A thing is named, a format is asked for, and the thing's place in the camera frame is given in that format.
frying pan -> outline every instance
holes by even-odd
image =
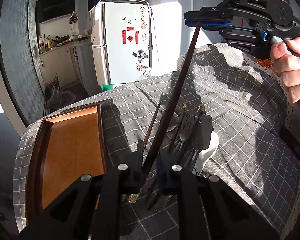
[[[59,37],[59,36],[56,36],[56,39],[55,40],[53,40],[56,44],[59,44],[59,43],[61,43],[61,42],[63,42],[63,41],[66,41],[66,40],[68,40],[69,39],[69,35],[67,35],[67,36],[63,36],[63,37]]]

metal fork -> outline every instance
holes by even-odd
[[[188,115],[187,119],[185,121],[185,124],[183,125],[183,127],[181,128],[180,132],[179,132],[179,137],[181,140],[181,146],[180,146],[180,150],[177,156],[179,156],[181,150],[182,150],[182,146],[184,144],[184,142],[189,138],[190,134],[191,134],[191,130],[193,128],[194,125],[194,121],[195,121],[195,116],[194,115]]]

cabinet door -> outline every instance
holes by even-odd
[[[55,49],[55,51],[44,54],[40,58],[45,81],[52,82],[56,74],[60,87],[77,80],[69,47]]]

silver screw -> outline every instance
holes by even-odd
[[[128,165],[125,163],[121,163],[118,165],[118,170],[125,171],[128,168]]]
[[[81,176],[81,180],[82,181],[88,181],[88,180],[90,180],[91,179],[91,175],[89,175],[89,174],[83,174],[82,176]]]
[[[182,167],[181,167],[180,165],[176,164],[176,165],[173,165],[173,166],[172,166],[172,170],[173,170],[173,171],[181,171],[181,170],[182,170]]]
[[[210,179],[212,182],[218,182],[218,181],[219,181],[219,177],[216,176],[216,175],[211,175],[211,176],[209,177],[209,179]]]

gray checkered tablecloth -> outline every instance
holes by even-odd
[[[184,103],[188,103],[190,114],[200,105],[206,106],[219,136],[219,147],[203,174],[217,174],[282,234],[298,215],[300,161],[278,135],[286,118],[286,99],[280,84],[246,59],[225,44],[197,48],[176,111]],[[175,71],[125,84],[60,111],[106,100],[101,105],[104,136],[111,163],[117,165],[136,150],[137,140],[145,137],[156,105],[161,102],[145,159],[178,75]],[[19,230],[26,225],[25,181],[40,124],[41,120],[27,128],[17,152],[13,200]],[[170,136],[165,137],[163,147]],[[122,239],[178,239],[175,198],[160,212],[147,211],[144,198],[135,204],[124,203],[122,220]]]

